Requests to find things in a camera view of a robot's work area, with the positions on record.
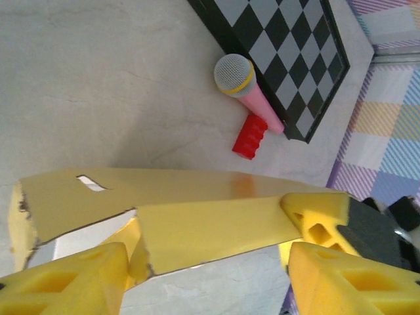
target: chessboard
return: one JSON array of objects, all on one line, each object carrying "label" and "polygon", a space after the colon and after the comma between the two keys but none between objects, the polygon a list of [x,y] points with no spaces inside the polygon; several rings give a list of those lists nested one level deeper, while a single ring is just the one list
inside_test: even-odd
[{"label": "chessboard", "polygon": [[328,0],[188,0],[226,54],[253,61],[288,138],[309,142],[350,65]]}]

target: yellow foam block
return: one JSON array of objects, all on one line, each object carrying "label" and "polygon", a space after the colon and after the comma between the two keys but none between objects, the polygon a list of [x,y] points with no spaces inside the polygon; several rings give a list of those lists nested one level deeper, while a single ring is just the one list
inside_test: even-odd
[{"label": "yellow foam block", "polygon": [[286,194],[280,205],[304,241],[359,255],[336,229],[348,224],[349,202],[350,195],[344,192]]},{"label": "yellow foam block", "polygon": [[0,279],[0,314],[119,314],[128,258],[110,243]]},{"label": "yellow foam block", "polygon": [[305,242],[289,275],[300,315],[420,315],[420,274]]}]

